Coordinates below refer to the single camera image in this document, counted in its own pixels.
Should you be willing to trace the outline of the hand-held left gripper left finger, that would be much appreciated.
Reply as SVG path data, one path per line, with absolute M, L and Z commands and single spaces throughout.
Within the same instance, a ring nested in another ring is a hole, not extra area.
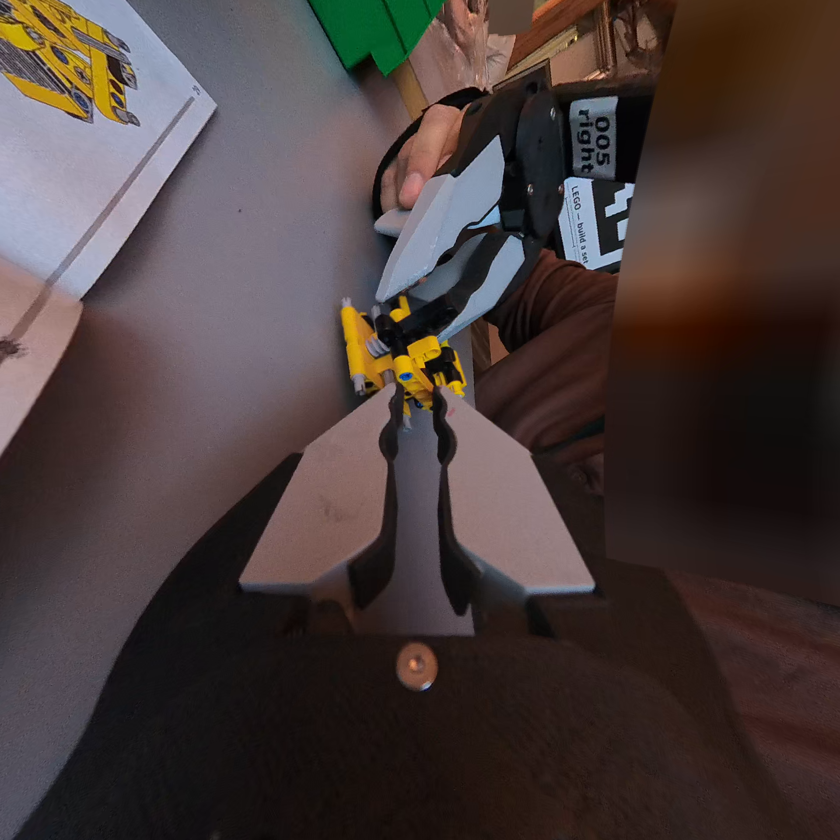
M 239 578 L 246 592 L 363 611 L 396 561 L 395 461 L 404 394 L 391 383 L 301 454 Z

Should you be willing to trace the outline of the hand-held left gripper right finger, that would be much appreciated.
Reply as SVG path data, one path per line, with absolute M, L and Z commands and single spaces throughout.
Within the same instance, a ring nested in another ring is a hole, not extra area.
M 529 451 L 446 386 L 434 390 L 433 423 L 440 574 L 455 614 L 593 594 Z

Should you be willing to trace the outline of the person's right hand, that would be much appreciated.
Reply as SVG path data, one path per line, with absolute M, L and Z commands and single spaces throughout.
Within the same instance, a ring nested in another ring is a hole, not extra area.
M 456 151 L 464 110 L 435 104 L 430 107 L 381 177 L 375 194 L 380 217 L 393 209 L 413 209 L 427 182 Z

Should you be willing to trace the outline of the wooden shelf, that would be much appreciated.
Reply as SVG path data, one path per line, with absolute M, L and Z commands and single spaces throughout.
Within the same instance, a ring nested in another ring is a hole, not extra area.
M 554 85 L 654 77 L 677 1 L 538 2 L 517 35 L 503 81 L 544 70 Z

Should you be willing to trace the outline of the lego instruction booklet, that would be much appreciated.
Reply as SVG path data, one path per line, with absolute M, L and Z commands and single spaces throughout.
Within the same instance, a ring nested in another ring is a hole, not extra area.
M 127 2 L 1 2 L 1 450 L 216 110 Z

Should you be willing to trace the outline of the green plastic box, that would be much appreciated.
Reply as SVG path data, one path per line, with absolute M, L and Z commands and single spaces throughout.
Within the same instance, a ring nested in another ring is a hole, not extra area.
M 372 60 L 389 76 L 412 53 L 443 1 L 310 1 L 346 70 Z

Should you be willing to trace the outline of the clear plastic bag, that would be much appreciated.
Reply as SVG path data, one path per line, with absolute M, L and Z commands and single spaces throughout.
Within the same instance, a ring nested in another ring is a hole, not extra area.
M 491 91 L 508 73 L 515 35 L 490 32 L 488 2 L 444 2 L 408 63 L 428 103 L 467 88 Z

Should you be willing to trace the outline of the yellow and black lego model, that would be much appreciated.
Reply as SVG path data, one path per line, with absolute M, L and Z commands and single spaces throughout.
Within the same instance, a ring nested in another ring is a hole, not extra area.
M 466 394 L 459 355 L 433 331 L 434 307 L 412 310 L 406 296 L 385 308 L 358 310 L 349 297 L 340 304 L 340 320 L 353 391 L 371 397 L 386 385 L 403 389 L 403 422 L 409 428 L 414 408 L 430 412 L 434 389 L 446 386 Z

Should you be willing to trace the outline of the person's right forearm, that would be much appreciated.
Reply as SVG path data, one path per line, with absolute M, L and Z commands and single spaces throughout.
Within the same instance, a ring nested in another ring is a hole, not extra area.
M 487 314 L 507 351 L 496 368 L 605 369 L 619 278 L 542 251 L 525 281 Z

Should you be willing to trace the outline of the yellow wooden strip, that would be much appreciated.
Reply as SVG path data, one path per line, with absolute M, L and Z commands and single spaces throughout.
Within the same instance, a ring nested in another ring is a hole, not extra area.
M 420 118 L 429 103 L 411 62 L 408 59 L 402 62 L 392 71 L 390 78 L 400 95 L 409 120 L 414 121 Z

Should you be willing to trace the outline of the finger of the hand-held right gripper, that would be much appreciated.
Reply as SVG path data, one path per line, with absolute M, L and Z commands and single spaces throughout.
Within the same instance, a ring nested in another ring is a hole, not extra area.
M 491 229 L 469 236 L 408 291 L 401 342 L 443 342 L 492 309 L 523 267 L 524 251 L 516 234 Z
M 505 156 L 494 137 L 459 174 L 432 177 L 411 211 L 394 208 L 374 223 L 374 230 L 395 239 L 375 293 L 388 301 L 429 275 L 464 228 L 477 226 L 501 197 Z

